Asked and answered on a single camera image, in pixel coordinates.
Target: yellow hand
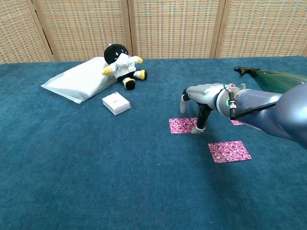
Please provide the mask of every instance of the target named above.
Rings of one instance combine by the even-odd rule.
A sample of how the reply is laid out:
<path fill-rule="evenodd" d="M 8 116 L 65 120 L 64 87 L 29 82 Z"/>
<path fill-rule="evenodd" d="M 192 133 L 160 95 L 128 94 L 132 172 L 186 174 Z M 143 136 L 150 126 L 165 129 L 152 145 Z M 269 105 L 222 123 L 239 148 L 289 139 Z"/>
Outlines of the yellow hand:
<path fill-rule="evenodd" d="M 142 64 L 143 63 L 143 59 L 142 58 L 138 58 L 138 62 L 139 62 L 139 64 Z"/>
<path fill-rule="evenodd" d="M 110 66 L 107 66 L 104 68 L 104 70 L 102 71 L 102 75 L 109 75 L 109 74 L 112 74 L 113 73 L 113 70 Z"/>

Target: blue carpet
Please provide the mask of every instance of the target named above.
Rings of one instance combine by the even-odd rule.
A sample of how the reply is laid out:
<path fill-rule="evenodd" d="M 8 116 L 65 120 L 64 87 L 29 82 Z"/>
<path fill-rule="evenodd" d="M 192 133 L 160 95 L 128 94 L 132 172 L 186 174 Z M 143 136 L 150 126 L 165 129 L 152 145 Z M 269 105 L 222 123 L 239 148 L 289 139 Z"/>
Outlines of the blue carpet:
<path fill-rule="evenodd" d="M 116 83 L 82 104 L 40 87 L 80 62 L 0 65 L 0 229 L 302 230 L 307 152 L 212 112 L 206 132 L 170 134 L 182 91 L 205 83 L 260 87 L 236 66 L 307 75 L 305 57 L 144 60 L 126 91 Z M 113 116 L 115 91 L 131 109 Z M 215 164 L 207 144 L 242 140 L 250 161 Z"/>

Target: doll head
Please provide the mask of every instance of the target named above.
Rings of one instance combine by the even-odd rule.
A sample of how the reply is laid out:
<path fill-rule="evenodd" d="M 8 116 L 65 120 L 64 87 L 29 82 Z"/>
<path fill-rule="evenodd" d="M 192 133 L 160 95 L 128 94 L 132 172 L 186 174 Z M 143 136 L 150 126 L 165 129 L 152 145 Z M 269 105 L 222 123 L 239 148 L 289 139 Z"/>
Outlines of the doll head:
<path fill-rule="evenodd" d="M 121 53 L 129 55 L 128 50 L 121 44 L 111 44 L 105 49 L 104 58 L 107 64 L 111 64 L 117 60 Z"/>

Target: woven panel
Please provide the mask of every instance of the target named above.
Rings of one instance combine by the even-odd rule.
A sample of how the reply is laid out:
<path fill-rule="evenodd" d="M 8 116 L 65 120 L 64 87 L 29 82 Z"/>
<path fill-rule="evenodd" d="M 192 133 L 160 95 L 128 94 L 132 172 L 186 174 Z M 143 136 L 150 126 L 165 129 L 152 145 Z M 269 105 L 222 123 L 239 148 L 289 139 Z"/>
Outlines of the woven panel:
<path fill-rule="evenodd" d="M 132 3 L 131 31 L 135 33 L 132 44 L 138 55 L 209 57 L 219 0 L 134 0 Z"/>
<path fill-rule="evenodd" d="M 301 55 L 307 0 L 231 1 L 219 57 Z"/>
<path fill-rule="evenodd" d="M 25 0 L 0 1 L 0 63 L 50 61 Z"/>
<path fill-rule="evenodd" d="M 103 56 L 109 43 L 125 41 L 120 0 L 35 0 L 59 61 Z"/>

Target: green bottle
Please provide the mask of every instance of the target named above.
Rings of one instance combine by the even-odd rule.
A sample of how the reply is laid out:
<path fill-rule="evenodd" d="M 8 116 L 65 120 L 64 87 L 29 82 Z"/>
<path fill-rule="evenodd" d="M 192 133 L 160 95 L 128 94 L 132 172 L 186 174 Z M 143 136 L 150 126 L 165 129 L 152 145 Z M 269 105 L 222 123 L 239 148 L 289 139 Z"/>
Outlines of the green bottle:
<path fill-rule="evenodd" d="M 251 67 L 236 67 L 235 71 L 242 76 L 250 74 L 263 91 L 285 93 L 289 89 L 299 85 L 307 84 L 307 77 L 292 73 L 265 71 Z"/>

